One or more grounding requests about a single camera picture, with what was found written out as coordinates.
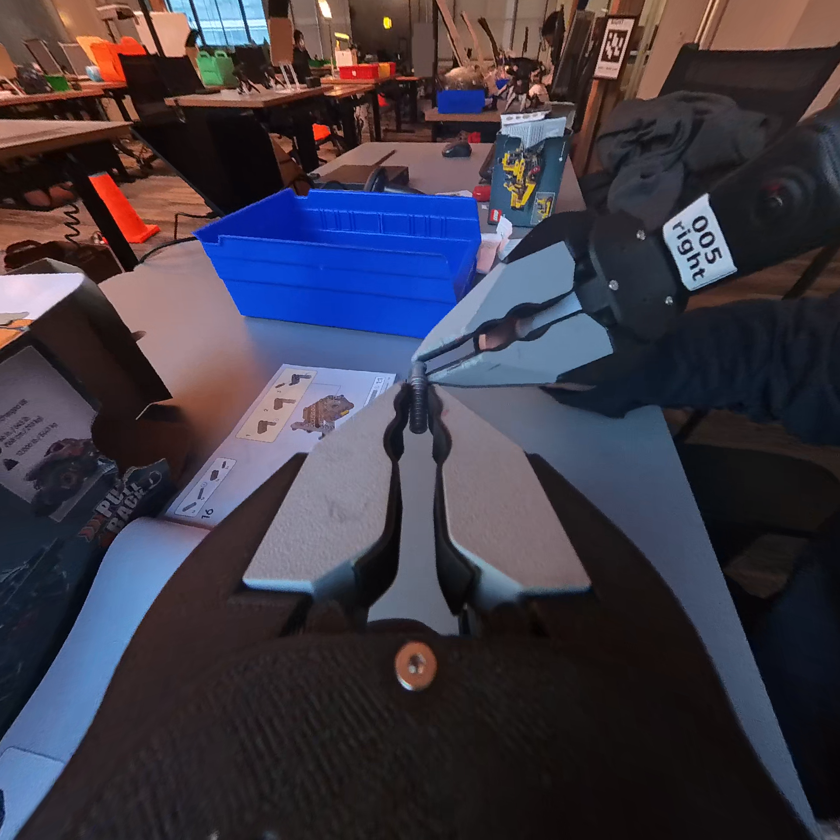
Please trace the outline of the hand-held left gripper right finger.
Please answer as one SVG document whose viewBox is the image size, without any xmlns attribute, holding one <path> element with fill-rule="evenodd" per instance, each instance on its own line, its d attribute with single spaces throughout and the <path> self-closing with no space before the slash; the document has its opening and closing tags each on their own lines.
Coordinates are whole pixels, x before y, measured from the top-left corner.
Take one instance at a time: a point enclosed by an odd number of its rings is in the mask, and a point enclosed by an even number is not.
<svg viewBox="0 0 840 840">
<path fill-rule="evenodd" d="M 523 449 L 428 387 L 436 571 L 449 608 L 580 594 L 592 582 Z"/>
</svg>

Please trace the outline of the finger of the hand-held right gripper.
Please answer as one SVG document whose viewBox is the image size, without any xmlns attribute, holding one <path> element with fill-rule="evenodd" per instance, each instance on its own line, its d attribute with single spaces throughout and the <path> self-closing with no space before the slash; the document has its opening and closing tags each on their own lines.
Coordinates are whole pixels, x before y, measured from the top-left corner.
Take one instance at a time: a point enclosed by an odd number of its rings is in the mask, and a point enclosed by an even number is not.
<svg viewBox="0 0 840 840">
<path fill-rule="evenodd" d="M 582 311 L 576 263 L 564 241 L 498 264 L 435 325 L 413 355 L 430 363 L 471 343 L 470 358 L 504 350 Z"/>
<path fill-rule="evenodd" d="M 516 338 L 435 369 L 428 362 L 427 379 L 435 385 L 466 388 L 549 385 L 612 353 L 609 332 L 589 316 L 576 313 L 537 329 L 532 339 Z"/>
</svg>

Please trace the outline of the grey lego worm gear axle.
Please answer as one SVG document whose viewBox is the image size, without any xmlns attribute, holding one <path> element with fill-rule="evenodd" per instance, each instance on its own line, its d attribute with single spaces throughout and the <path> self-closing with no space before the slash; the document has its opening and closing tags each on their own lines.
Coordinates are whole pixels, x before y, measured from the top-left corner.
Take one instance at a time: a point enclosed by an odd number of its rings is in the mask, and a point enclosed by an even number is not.
<svg viewBox="0 0 840 840">
<path fill-rule="evenodd" d="M 429 415 L 430 382 L 425 362 L 413 362 L 407 384 L 410 390 L 408 427 L 412 434 L 422 435 L 427 431 Z"/>
</svg>

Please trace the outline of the lego instruction booklet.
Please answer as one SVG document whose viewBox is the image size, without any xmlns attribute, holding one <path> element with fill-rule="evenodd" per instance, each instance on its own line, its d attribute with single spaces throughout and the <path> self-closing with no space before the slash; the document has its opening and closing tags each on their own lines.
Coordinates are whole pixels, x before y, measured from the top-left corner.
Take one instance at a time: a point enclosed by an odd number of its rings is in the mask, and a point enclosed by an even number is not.
<svg viewBox="0 0 840 840">
<path fill-rule="evenodd" d="M 396 382 L 284 364 L 168 510 L 127 525 L 44 678 L 2 737 L 2 839 L 15 838 L 87 733 L 138 625 L 187 554 L 291 456 Z"/>
</svg>

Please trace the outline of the dark lego set box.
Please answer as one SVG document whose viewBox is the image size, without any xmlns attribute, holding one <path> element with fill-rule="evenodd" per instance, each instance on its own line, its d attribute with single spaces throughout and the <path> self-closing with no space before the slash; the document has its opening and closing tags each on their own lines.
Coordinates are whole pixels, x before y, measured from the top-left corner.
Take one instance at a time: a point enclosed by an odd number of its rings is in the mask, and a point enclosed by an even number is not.
<svg viewBox="0 0 840 840">
<path fill-rule="evenodd" d="M 491 159 L 488 225 L 533 228 L 557 203 L 574 109 L 565 103 L 503 113 Z"/>
</svg>

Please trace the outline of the pale pink plastic bag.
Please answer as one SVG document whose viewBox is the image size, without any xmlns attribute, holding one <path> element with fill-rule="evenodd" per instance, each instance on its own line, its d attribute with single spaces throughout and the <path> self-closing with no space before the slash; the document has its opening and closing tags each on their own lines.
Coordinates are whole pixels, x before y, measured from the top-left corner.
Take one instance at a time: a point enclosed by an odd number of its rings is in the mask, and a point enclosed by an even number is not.
<svg viewBox="0 0 840 840">
<path fill-rule="evenodd" d="M 476 272 L 487 274 L 509 250 L 513 225 L 504 215 L 501 215 L 493 232 L 483 233 L 476 255 Z"/>
</svg>

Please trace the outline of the blue plastic bin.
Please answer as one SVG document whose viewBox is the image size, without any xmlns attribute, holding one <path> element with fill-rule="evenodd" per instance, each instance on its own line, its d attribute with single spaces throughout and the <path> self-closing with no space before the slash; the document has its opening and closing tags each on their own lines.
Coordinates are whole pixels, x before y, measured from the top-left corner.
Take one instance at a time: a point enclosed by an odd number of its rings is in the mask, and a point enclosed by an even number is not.
<svg viewBox="0 0 840 840">
<path fill-rule="evenodd" d="M 472 197 L 291 189 L 195 233 L 238 311 L 422 339 L 467 293 Z"/>
</svg>

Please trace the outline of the flat black device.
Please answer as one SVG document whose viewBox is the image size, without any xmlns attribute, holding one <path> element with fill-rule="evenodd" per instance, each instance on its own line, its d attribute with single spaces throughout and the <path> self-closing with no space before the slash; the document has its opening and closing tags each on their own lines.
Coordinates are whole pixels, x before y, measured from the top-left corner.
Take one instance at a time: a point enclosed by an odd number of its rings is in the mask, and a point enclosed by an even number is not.
<svg viewBox="0 0 840 840">
<path fill-rule="evenodd" d="M 363 193 L 415 193 L 403 165 L 344 164 L 313 177 L 315 188 Z"/>
</svg>

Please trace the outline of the framed marker sign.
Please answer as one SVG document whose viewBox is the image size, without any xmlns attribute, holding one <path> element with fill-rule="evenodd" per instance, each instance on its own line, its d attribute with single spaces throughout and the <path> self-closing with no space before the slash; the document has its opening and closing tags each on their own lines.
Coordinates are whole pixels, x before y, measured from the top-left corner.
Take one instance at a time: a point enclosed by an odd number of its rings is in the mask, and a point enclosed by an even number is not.
<svg viewBox="0 0 840 840">
<path fill-rule="evenodd" d="M 616 81 L 619 79 L 627 62 L 637 23 L 638 15 L 609 14 L 605 16 L 602 41 L 597 51 L 593 71 L 594 80 Z"/>
</svg>

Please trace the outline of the black chair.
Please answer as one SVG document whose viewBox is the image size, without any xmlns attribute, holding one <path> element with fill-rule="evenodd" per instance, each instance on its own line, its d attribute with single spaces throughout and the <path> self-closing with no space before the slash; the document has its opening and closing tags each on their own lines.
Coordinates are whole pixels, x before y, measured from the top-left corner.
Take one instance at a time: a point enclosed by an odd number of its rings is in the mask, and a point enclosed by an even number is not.
<svg viewBox="0 0 840 840">
<path fill-rule="evenodd" d="M 709 50 L 683 45 L 660 89 L 716 93 L 771 121 L 768 147 L 710 189 L 736 277 L 817 249 L 783 299 L 803 298 L 838 254 L 838 102 L 805 111 L 838 68 L 839 46 Z"/>
</svg>

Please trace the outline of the dark toy car box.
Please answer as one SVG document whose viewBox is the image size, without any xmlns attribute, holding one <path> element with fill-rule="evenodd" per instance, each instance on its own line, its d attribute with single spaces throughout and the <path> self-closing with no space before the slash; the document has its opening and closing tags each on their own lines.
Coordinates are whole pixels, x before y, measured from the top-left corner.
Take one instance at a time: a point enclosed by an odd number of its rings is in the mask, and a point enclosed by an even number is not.
<svg viewBox="0 0 840 840">
<path fill-rule="evenodd" d="M 110 300 L 39 259 L 1 279 L 1 728 L 67 639 L 103 557 L 172 497 L 183 413 Z"/>
</svg>

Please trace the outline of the wooden desk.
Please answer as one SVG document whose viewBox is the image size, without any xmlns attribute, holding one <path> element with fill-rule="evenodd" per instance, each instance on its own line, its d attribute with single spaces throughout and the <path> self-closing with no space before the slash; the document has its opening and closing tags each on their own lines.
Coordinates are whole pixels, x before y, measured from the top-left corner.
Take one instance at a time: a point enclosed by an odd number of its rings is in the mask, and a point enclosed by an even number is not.
<svg viewBox="0 0 840 840">
<path fill-rule="evenodd" d="M 216 214 L 227 215 L 284 186 L 277 162 L 274 134 L 292 141 L 293 159 L 302 180 L 319 168 L 314 126 L 328 117 L 339 118 L 339 152 L 357 147 L 360 134 L 355 111 L 362 103 L 372 108 L 372 138 L 382 138 L 379 94 L 373 82 L 297 89 L 222 90 L 207 94 L 168 97 L 165 105 L 187 128 L 177 147 L 184 164 L 167 158 L 168 165 L 199 193 Z M 201 170 L 195 180 L 185 165 Z"/>
<path fill-rule="evenodd" d="M 1 120 L 1 162 L 39 156 L 56 159 L 124 272 L 131 272 L 139 261 L 79 162 L 77 151 L 86 145 L 128 138 L 131 129 L 131 122 Z"/>
</svg>

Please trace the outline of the orange traffic cone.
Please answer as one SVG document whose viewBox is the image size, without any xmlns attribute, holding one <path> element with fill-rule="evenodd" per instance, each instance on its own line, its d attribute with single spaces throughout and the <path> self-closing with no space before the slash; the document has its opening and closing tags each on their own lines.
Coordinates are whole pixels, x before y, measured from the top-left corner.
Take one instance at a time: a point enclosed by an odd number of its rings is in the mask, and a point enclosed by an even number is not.
<svg viewBox="0 0 840 840">
<path fill-rule="evenodd" d="M 90 175 L 88 180 L 129 244 L 141 245 L 160 233 L 161 229 L 158 225 L 145 223 L 137 214 L 129 199 L 109 174 Z"/>
</svg>

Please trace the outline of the green storage bin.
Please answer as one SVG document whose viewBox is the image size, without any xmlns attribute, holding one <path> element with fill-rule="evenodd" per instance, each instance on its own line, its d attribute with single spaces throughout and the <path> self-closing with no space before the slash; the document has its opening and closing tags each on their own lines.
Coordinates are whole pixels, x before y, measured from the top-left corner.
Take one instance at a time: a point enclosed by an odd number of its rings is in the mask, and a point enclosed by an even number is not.
<svg viewBox="0 0 840 840">
<path fill-rule="evenodd" d="M 235 64 L 224 49 L 199 49 L 196 66 L 203 84 L 208 88 L 233 88 L 238 85 Z"/>
</svg>

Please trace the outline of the orange storage bin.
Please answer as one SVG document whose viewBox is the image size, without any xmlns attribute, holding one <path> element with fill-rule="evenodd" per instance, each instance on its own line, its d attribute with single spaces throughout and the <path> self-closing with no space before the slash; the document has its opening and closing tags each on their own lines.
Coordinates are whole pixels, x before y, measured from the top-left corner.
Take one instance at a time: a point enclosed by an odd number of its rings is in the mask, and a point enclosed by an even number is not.
<svg viewBox="0 0 840 840">
<path fill-rule="evenodd" d="M 103 38 L 93 38 L 88 43 L 93 62 L 105 83 L 125 82 L 122 56 L 146 56 L 146 48 L 136 38 L 123 36 L 114 43 Z"/>
</svg>

